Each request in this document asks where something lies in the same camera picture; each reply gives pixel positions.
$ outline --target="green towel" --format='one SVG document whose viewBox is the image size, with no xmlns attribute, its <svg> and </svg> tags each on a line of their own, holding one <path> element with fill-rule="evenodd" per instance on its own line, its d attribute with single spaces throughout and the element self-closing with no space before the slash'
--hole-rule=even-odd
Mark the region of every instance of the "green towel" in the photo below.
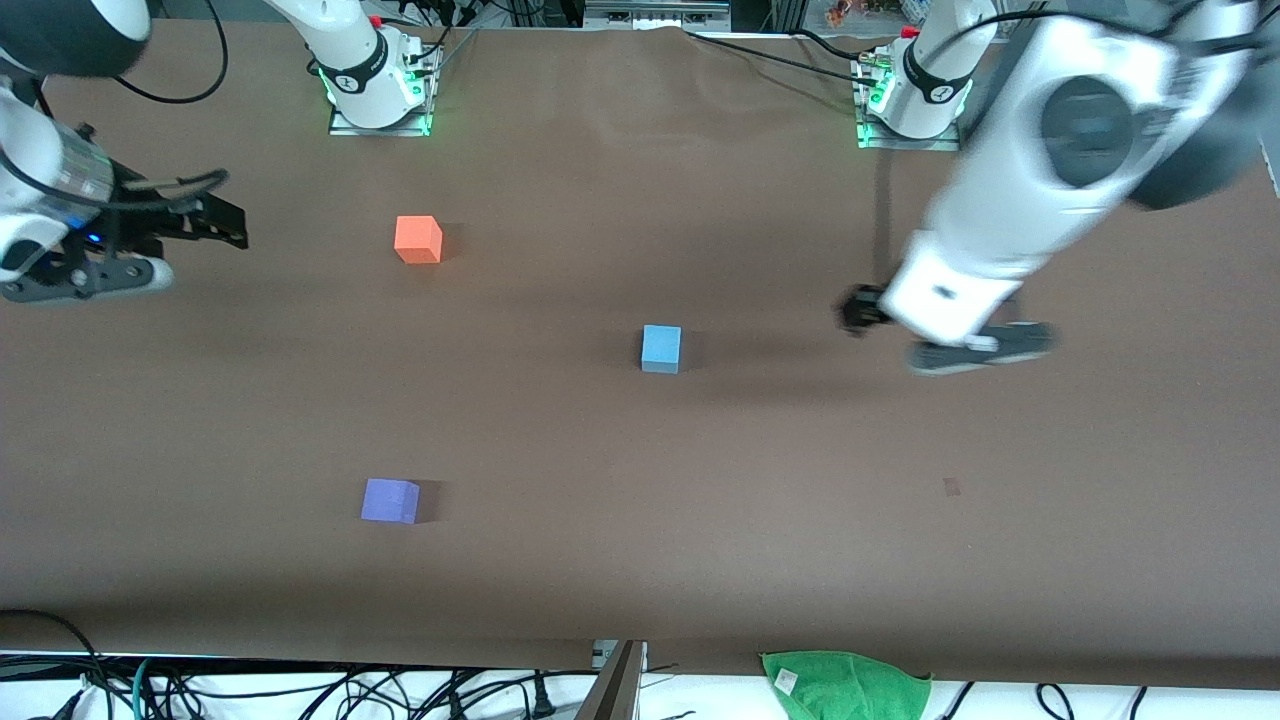
<svg viewBox="0 0 1280 720">
<path fill-rule="evenodd" d="M 932 680 L 851 652 L 762 656 L 791 720 L 920 720 Z"/>
</svg>

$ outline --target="brown table surface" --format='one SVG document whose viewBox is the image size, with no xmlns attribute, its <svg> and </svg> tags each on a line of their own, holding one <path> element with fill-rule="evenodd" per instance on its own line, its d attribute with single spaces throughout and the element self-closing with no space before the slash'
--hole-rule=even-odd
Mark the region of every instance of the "brown table surface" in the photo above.
<svg viewBox="0 0 1280 720">
<path fill-rule="evenodd" d="M 195 106 L 52 83 L 147 176 L 228 168 L 252 250 L 170 242 L 166 295 L 0 307 L 0 603 L 114 651 L 581 666 L 644 637 L 682 670 L 846 648 L 1280 685 L 1261 165 L 1055 259 L 1024 299 L 1050 357 L 923 379 L 904 331 L 833 324 L 877 159 L 838 79 L 676 31 L 481 32 L 433 137 L 330 138 L 293 31 L 228 33 Z M 131 77 L 191 92 L 216 61 L 211 26 L 161 22 Z M 896 156 L 896 242 L 952 160 Z M 440 219 L 442 265 L 397 259 L 401 214 Z M 636 369 L 645 323 L 696 368 Z M 369 477 L 429 482 L 439 519 L 361 521 Z"/>
</svg>

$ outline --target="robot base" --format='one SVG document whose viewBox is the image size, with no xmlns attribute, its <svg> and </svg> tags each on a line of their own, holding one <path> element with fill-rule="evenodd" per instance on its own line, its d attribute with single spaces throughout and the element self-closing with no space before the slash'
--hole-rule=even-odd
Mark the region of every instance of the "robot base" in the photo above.
<svg viewBox="0 0 1280 720">
<path fill-rule="evenodd" d="M 881 81 L 887 70 L 888 47 L 877 47 L 867 53 L 864 60 L 850 60 L 854 77 L 869 77 Z M 867 106 L 879 87 L 867 87 L 854 83 L 854 114 L 858 119 L 858 146 L 883 150 L 937 150 L 955 152 L 960 150 L 960 129 L 951 123 L 947 129 L 928 140 L 913 140 L 891 131 L 883 120 L 873 115 Z"/>
<path fill-rule="evenodd" d="M 417 37 L 411 37 L 411 50 L 416 46 L 421 50 L 421 40 Z M 424 101 L 421 105 L 411 109 L 408 114 L 401 118 L 398 122 L 392 123 L 381 128 L 364 128 L 353 124 L 351 120 L 344 118 L 337 108 L 329 114 L 329 135 L 344 137 L 344 136 L 361 136 L 361 137 L 428 137 L 431 135 L 431 122 L 435 119 L 435 96 L 440 90 L 440 60 L 444 56 L 444 50 L 436 47 L 426 58 L 422 58 L 419 64 L 411 65 L 410 72 L 421 73 L 422 77 L 413 78 L 408 81 L 410 88 L 415 94 L 421 94 Z M 329 102 L 333 104 L 333 97 L 330 96 Z"/>
<path fill-rule="evenodd" d="M 334 108 L 333 113 L 329 115 L 329 135 L 337 137 L 426 137 L 431 135 L 431 120 L 435 118 L 435 113 L 433 111 L 434 106 L 435 99 L 433 97 L 428 102 L 410 110 L 410 113 L 398 123 L 392 123 L 384 128 L 362 128 L 360 126 L 351 124 L 351 122 L 342 117 L 342 113 Z"/>
</svg>

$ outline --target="foam block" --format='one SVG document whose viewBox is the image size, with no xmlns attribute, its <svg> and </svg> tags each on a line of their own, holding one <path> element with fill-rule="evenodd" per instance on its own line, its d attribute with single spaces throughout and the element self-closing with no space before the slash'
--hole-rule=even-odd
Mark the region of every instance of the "foam block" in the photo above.
<svg viewBox="0 0 1280 720">
<path fill-rule="evenodd" d="M 396 252 L 410 265 L 440 261 L 444 232 L 431 215 L 396 218 Z"/>
<path fill-rule="evenodd" d="M 360 519 L 412 525 L 417 520 L 417 483 L 369 478 Z"/>
<path fill-rule="evenodd" d="M 640 343 L 640 369 L 645 373 L 680 372 L 680 328 L 645 325 Z"/>
</svg>

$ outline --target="black cable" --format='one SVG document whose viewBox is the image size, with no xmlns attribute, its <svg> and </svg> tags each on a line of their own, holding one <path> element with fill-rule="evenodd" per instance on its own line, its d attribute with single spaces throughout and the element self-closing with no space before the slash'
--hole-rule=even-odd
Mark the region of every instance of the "black cable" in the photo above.
<svg viewBox="0 0 1280 720">
<path fill-rule="evenodd" d="M 54 119 L 54 111 L 49 109 L 49 100 L 45 99 L 45 90 L 40 87 L 40 81 L 31 78 L 31 92 L 36 96 L 36 102 L 40 105 L 40 111 L 45 117 Z"/>
<path fill-rule="evenodd" d="M 777 55 L 769 55 L 768 53 L 760 53 L 759 50 L 753 50 L 750 47 L 742 47 L 741 45 L 733 45 L 732 42 L 724 42 L 723 40 L 716 40 L 714 37 L 705 37 L 705 36 L 698 35 L 695 32 L 689 32 L 687 29 L 685 31 L 685 35 L 687 35 L 689 37 L 692 37 L 694 40 L 700 40 L 701 42 L 708 42 L 710 45 L 718 45 L 721 47 L 727 47 L 730 50 L 737 50 L 739 53 L 746 53 L 748 55 L 755 55 L 756 58 L 764 58 L 765 60 L 773 60 L 774 63 L 782 63 L 783 65 L 791 65 L 792 68 L 800 68 L 801 70 L 809 70 L 812 73 L 818 73 L 818 74 L 822 74 L 822 76 L 829 76 L 829 77 L 833 77 L 833 78 L 840 78 L 840 79 L 846 81 L 846 82 L 854 82 L 854 83 L 858 83 L 858 85 L 865 85 L 868 87 L 872 87 L 872 86 L 876 85 L 876 81 L 873 81 L 872 78 L 854 77 L 854 76 L 849 76 L 849 74 L 845 74 L 845 73 L 837 73 L 837 72 L 833 72 L 833 70 L 828 70 L 828 69 L 824 69 L 824 68 L 815 68 L 813 65 L 806 65 L 804 63 L 797 63 L 796 60 L 790 60 L 787 58 L 778 58 Z"/>
<path fill-rule="evenodd" d="M 472 679 L 480 676 L 480 674 L 481 670 L 454 670 L 449 682 L 444 683 L 436 688 L 434 693 L 428 696 L 417 710 L 410 714 L 408 720 L 422 720 L 429 712 L 439 707 L 448 698 L 449 693 L 456 692 L 466 683 L 470 683 Z"/>
<path fill-rule="evenodd" d="M 1062 707 L 1066 708 L 1066 717 L 1062 717 L 1061 715 L 1053 712 L 1050 708 L 1048 701 L 1044 700 L 1044 688 L 1052 688 L 1053 692 L 1057 693 L 1057 697 L 1062 700 Z M 1047 712 L 1050 717 L 1052 717 L 1053 720 L 1075 720 L 1075 710 L 1071 708 L 1071 701 L 1066 700 L 1066 693 L 1062 691 L 1062 688 L 1057 687 L 1053 683 L 1041 683 L 1036 685 L 1036 702 L 1039 702 L 1041 710 Z"/>
<path fill-rule="evenodd" d="M 449 36 L 451 29 L 453 29 L 453 26 L 444 26 L 444 32 L 440 33 L 440 37 L 435 41 L 435 45 L 431 45 L 430 47 L 422 50 L 417 55 L 410 55 L 408 58 L 410 64 L 417 63 L 419 60 L 426 58 L 431 53 L 435 53 L 442 45 L 444 45 L 444 38 Z"/>
<path fill-rule="evenodd" d="M 1138 694 L 1133 696 L 1133 702 L 1129 703 L 1129 720 L 1138 720 L 1138 706 L 1142 705 L 1144 697 L 1147 697 L 1147 685 L 1138 688 Z"/>
<path fill-rule="evenodd" d="M 61 618 L 59 615 L 54 615 L 52 612 L 45 612 L 44 610 L 31 610 L 27 607 L 0 609 L 0 618 L 35 618 L 37 620 L 45 620 L 46 623 L 52 623 L 55 625 L 61 626 L 64 630 L 74 635 L 76 642 L 81 643 L 81 647 L 84 648 L 84 652 L 88 655 L 90 662 L 93 665 L 93 671 L 97 674 L 97 679 L 101 680 L 104 685 L 108 685 L 110 683 L 106 675 L 106 670 L 102 669 L 102 661 L 97 655 L 97 651 L 93 650 L 93 644 L 88 642 L 88 638 L 84 637 L 84 633 L 82 633 L 79 628 L 77 628 L 70 620 Z M 111 701 L 110 696 L 106 700 L 106 717 L 108 720 L 114 720 L 115 717 L 115 702 Z"/>
<path fill-rule="evenodd" d="M 163 200 L 110 201 L 110 200 L 95 200 L 92 197 L 84 197 L 83 195 L 67 192 L 65 190 L 50 187 L 37 181 L 36 178 L 24 173 L 22 168 L 13 164 L 13 159 L 9 158 L 8 152 L 5 152 L 3 145 L 0 145 L 0 168 L 8 170 L 9 174 L 18 178 L 18 181 L 22 182 L 23 184 L 33 187 L 40 192 L 44 192 L 50 197 L 56 197 L 58 200 L 61 200 L 64 202 L 74 202 L 77 205 L 84 205 L 87 208 L 97 208 L 99 210 L 123 210 L 123 211 L 169 210 L 170 208 L 173 208 L 179 202 L 195 200 L 201 195 L 207 195 L 214 190 L 216 190 L 218 187 L 221 187 L 223 183 L 230 179 L 230 173 L 228 173 L 223 168 L 218 168 L 216 170 L 209 170 L 207 173 L 196 177 L 178 178 L 178 183 L 174 184 L 173 187 L 192 188 L 182 195 L 175 195 L 173 197 L 166 197 Z"/>
<path fill-rule="evenodd" d="M 260 693 L 206 693 L 204 691 L 191 689 L 189 685 L 188 689 L 192 696 L 207 697 L 210 700 L 253 700 L 260 697 L 280 697 L 287 694 L 311 693 L 316 691 L 323 691 L 332 685 L 333 683 L 325 683 L 323 685 L 311 685 L 308 688 L 293 688 L 288 691 L 266 691 Z"/>
<path fill-rule="evenodd" d="M 489 3 L 494 8 L 498 8 L 499 10 L 502 10 L 504 13 L 511 13 L 511 17 L 513 17 L 513 18 L 535 18 L 535 17 L 543 14 L 543 10 L 547 9 L 547 3 L 545 1 L 541 5 L 534 8 L 532 10 L 529 10 L 529 12 L 520 12 L 520 10 L 516 10 L 515 8 L 504 8 L 502 5 L 502 3 L 498 3 L 498 0 L 489 0 Z"/>
<path fill-rule="evenodd" d="M 788 32 L 787 35 L 794 35 L 794 36 L 797 36 L 797 37 L 808 37 L 809 40 L 817 42 L 818 47 L 822 47 L 823 50 L 826 50 L 827 53 L 831 53 L 832 55 L 835 55 L 837 58 L 844 58 L 845 60 L 856 60 L 858 59 L 858 53 L 846 53 L 846 51 L 841 50 L 840 47 L 836 47 L 835 45 L 827 42 L 827 40 L 824 37 L 822 37 L 817 32 L 813 32 L 812 29 L 805 29 L 803 27 L 799 27 L 799 28 Z"/>
<path fill-rule="evenodd" d="M 352 711 L 356 710 L 356 706 L 358 706 L 361 702 L 365 702 L 366 700 L 370 701 L 370 702 L 380 703 L 383 707 L 390 710 L 390 706 L 387 702 L 384 702 L 383 700 L 380 700 L 378 697 L 374 697 L 374 696 L 378 694 L 378 688 L 380 688 L 380 687 L 385 685 L 387 683 L 392 682 L 392 678 L 394 678 L 396 675 L 402 674 L 402 673 L 403 673 L 403 670 L 390 670 L 390 671 L 387 673 L 385 678 L 383 678 L 381 680 L 374 683 L 372 685 L 367 685 L 367 687 L 364 685 L 362 683 L 360 683 L 356 679 L 352 679 L 351 682 L 346 683 L 343 687 L 344 687 L 344 689 L 347 692 L 347 698 L 343 701 L 343 705 L 347 706 L 347 711 L 346 712 L 339 712 L 338 716 L 337 716 L 338 720 L 349 720 Z M 351 685 L 352 684 L 355 684 L 357 688 L 361 688 L 364 691 L 362 693 L 360 693 L 358 697 L 351 694 Z M 392 717 L 394 717 L 394 716 L 396 716 L 396 712 L 392 711 Z"/>
<path fill-rule="evenodd" d="M 960 710 L 960 703 L 964 702 L 964 698 L 969 694 L 969 691 L 972 691 L 975 684 L 977 683 L 974 683 L 973 680 L 965 683 L 964 687 L 960 688 L 960 692 L 956 693 L 956 698 L 951 701 L 951 707 L 948 707 L 946 714 L 943 714 L 942 717 L 940 717 L 938 720 L 955 720 L 956 711 Z"/>
<path fill-rule="evenodd" d="M 146 97 L 147 100 L 154 100 L 156 102 L 164 102 L 165 105 L 189 105 L 192 102 L 200 102 L 201 100 L 209 97 L 210 95 L 218 92 L 218 88 L 223 86 L 223 81 L 227 79 L 227 67 L 230 64 L 230 51 L 227 50 L 227 32 L 223 29 L 223 20 L 218 17 L 218 10 L 214 9 L 211 0 L 205 0 L 205 5 L 209 8 L 209 14 L 214 17 L 214 27 L 218 29 L 218 42 L 223 49 L 223 67 L 218 70 L 218 78 L 214 79 L 214 85 L 205 88 L 204 92 L 198 92 L 189 97 L 165 97 L 163 95 L 155 95 L 147 92 L 141 87 L 131 83 L 123 77 L 116 77 L 115 82 L 123 85 L 137 95 Z"/>
</svg>

